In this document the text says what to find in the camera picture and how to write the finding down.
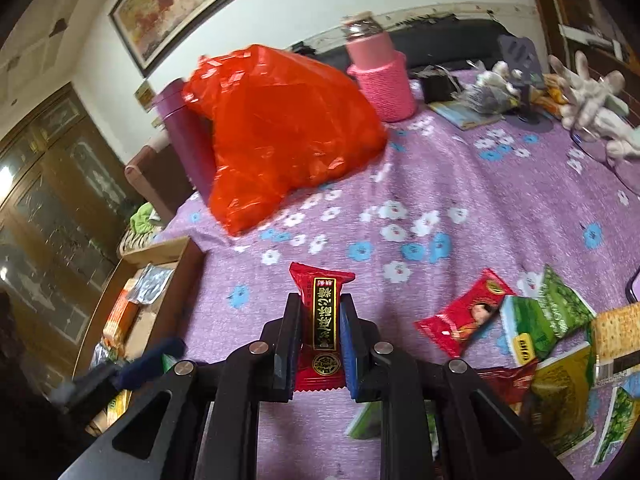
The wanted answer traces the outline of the red candy packet gold label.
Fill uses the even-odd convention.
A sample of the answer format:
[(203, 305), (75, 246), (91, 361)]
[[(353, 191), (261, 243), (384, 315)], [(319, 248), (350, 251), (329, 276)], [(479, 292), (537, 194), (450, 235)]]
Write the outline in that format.
[(346, 385), (341, 357), (340, 296), (356, 274), (292, 262), (290, 274), (303, 303), (302, 342), (296, 391), (322, 391)]

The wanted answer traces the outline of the green pea snack packet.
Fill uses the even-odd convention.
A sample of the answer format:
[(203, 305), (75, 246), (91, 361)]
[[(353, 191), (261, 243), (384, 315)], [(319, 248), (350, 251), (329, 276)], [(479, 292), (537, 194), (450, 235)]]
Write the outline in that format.
[(506, 296), (500, 307), (506, 348), (517, 366), (547, 359), (561, 340), (596, 318), (596, 310), (550, 264), (541, 273), (523, 274), (518, 290), (521, 296)]

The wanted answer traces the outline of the yellow green snack packet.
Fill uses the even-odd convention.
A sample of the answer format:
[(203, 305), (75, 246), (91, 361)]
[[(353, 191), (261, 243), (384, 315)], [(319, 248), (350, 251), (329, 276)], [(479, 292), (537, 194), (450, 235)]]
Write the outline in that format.
[(530, 387), (534, 433), (562, 458), (589, 443), (596, 427), (588, 415), (590, 343), (545, 360), (536, 368)]

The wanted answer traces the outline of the pink bottle with knit sleeve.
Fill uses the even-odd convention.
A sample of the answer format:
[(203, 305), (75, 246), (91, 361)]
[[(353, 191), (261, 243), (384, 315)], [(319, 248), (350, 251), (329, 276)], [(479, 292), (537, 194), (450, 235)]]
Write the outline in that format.
[(416, 112), (407, 74), (406, 57), (369, 11), (342, 21), (350, 65), (360, 91), (383, 122), (401, 122)]

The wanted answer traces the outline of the cardboard box tray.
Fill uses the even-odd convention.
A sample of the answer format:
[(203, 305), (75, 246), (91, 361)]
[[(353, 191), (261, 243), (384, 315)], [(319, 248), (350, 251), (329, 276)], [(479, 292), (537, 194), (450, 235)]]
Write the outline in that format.
[(104, 325), (114, 306), (125, 298), (134, 280), (152, 264), (171, 270), (171, 276), (152, 304), (137, 307), (137, 315), (120, 345), (119, 355), (137, 359), (154, 344), (174, 336), (190, 311), (191, 292), (200, 281), (205, 256), (191, 237), (185, 236), (123, 255), (107, 282), (93, 311), (74, 366), (73, 376), (88, 372), (94, 348), (100, 342)]

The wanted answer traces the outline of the silver foil packet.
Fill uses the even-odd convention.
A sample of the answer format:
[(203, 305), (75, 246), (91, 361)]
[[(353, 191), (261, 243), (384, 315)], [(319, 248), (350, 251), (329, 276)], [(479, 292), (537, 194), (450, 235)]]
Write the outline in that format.
[(174, 270), (149, 263), (138, 277), (127, 299), (138, 306), (150, 306), (167, 287)]

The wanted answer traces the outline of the dark red snack packet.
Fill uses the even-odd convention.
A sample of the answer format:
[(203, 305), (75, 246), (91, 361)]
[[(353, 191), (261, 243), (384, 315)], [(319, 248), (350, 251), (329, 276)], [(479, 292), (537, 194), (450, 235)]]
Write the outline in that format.
[(520, 367), (491, 367), (477, 370), (477, 374), (491, 386), (504, 403), (517, 412), (534, 381), (537, 364), (538, 360), (533, 359)]

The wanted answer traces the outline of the purple floral tablecloth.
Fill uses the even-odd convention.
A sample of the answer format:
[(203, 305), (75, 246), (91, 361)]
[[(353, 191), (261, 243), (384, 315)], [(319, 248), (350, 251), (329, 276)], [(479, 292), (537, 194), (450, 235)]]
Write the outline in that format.
[(215, 362), (284, 311), (294, 262), (350, 271), (357, 312), (419, 359), (444, 362), (422, 330), (484, 270), (509, 286), (508, 303), (471, 336), (463, 359), (512, 366), (502, 318), (538, 330), (549, 310), (564, 330), (555, 354), (582, 344), (581, 306), (626, 304), (639, 266), (639, 163), (607, 162), (604, 144), (555, 126), (506, 122), (460, 131), (431, 110), (394, 125), (383, 157), (233, 237), (193, 195), (160, 233), (204, 254), (184, 339), (192, 359)]

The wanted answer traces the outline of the orange cracker packet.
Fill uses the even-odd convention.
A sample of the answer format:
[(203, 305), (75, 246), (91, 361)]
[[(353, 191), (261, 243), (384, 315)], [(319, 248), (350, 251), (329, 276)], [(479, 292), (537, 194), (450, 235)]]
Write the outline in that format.
[(139, 306), (127, 299), (127, 294), (134, 287), (129, 280), (120, 291), (102, 330), (104, 342), (112, 348), (121, 347), (127, 334), (138, 316)]

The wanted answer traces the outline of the brown sofa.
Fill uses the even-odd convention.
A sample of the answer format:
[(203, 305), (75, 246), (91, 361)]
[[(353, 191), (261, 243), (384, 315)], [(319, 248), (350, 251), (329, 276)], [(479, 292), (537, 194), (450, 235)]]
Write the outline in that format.
[(171, 222), (194, 193), (165, 130), (155, 133), (125, 166), (129, 184), (155, 209), (163, 224)]

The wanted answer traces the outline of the red plastic bag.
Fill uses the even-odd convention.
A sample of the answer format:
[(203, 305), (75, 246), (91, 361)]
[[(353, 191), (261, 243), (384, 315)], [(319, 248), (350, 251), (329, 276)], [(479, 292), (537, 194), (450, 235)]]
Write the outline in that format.
[(256, 228), (292, 194), (367, 166), (387, 143), (349, 76), (262, 44), (201, 56), (182, 96), (213, 125), (208, 206), (232, 236)]

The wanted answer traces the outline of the purple thermos bottle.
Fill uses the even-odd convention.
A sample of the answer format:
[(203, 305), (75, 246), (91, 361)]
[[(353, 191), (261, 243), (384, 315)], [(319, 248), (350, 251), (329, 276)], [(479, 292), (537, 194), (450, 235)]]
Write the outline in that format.
[(188, 107), (182, 90), (186, 82), (171, 81), (154, 98), (169, 141), (204, 204), (212, 192), (216, 171), (212, 122)]

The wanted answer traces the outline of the dark wooden cabinet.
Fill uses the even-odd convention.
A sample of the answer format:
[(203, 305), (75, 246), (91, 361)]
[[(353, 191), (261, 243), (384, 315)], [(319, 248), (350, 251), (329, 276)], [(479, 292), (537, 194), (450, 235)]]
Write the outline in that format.
[(1, 141), (1, 287), (44, 390), (73, 373), (141, 203), (66, 84)]

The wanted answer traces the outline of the eyeglasses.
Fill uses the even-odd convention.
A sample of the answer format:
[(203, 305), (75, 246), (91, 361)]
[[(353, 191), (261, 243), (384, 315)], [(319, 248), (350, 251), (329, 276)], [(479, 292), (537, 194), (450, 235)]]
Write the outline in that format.
[(639, 195), (638, 127), (601, 108), (588, 126), (574, 119), (570, 138), (590, 158), (611, 170), (625, 188)]

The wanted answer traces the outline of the white plush toy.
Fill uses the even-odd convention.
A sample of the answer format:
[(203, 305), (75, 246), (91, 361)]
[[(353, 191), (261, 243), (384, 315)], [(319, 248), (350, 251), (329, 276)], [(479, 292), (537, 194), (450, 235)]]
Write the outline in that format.
[(621, 118), (627, 117), (628, 105), (618, 96), (625, 89), (625, 78), (619, 70), (613, 70), (599, 79), (589, 71), (587, 57), (582, 51), (575, 54), (576, 72), (567, 68), (554, 55), (548, 57), (560, 89), (567, 103), (561, 107), (561, 122), (565, 129), (577, 119), (579, 125), (588, 126), (601, 108), (612, 110)]

